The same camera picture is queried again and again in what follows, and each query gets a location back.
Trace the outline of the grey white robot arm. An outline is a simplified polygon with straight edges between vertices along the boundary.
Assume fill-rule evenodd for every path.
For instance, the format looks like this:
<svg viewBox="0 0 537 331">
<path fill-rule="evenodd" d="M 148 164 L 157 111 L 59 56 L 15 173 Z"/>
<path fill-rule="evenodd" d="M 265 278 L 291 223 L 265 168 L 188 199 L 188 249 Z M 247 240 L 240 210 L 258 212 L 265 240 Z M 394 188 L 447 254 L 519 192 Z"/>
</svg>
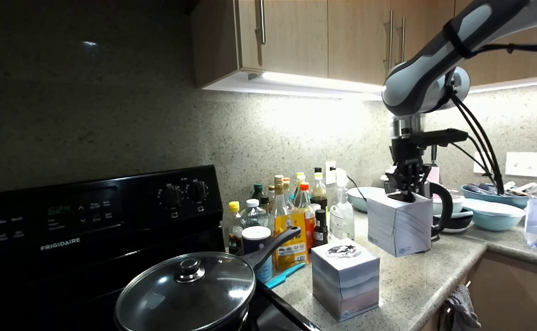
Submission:
<svg viewBox="0 0 537 331">
<path fill-rule="evenodd" d="M 396 65 L 385 81 L 383 104 L 396 120 L 414 120 L 447 105 L 462 107 L 470 92 L 460 63 L 493 50 L 530 50 L 527 45 L 495 45 L 495 39 L 537 28 L 537 0 L 473 0 L 413 59 Z M 429 146 L 464 142 L 457 129 L 424 133 L 401 129 L 392 138 L 392 199 L 413 203 L 431 168 L 422 162 Z"/>
</svg>

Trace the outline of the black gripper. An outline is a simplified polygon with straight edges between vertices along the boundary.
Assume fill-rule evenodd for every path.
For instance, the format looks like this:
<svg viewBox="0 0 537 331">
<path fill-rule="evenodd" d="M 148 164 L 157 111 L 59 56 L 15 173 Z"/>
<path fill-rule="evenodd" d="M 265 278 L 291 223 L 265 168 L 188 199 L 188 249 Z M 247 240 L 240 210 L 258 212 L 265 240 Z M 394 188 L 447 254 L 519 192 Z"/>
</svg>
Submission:
<svg viewBox="0 0 537 331">
<path fill-rule="evenodd" d="M 390 199 L 407 199 L 407 203 L 429 197 L 427 177 L 431 168 L 424 162 L 424 149 L 411 138 L 394 138 L 390 155 L 394 166 L 383 181 L 387 195 Z"/>
</svg>

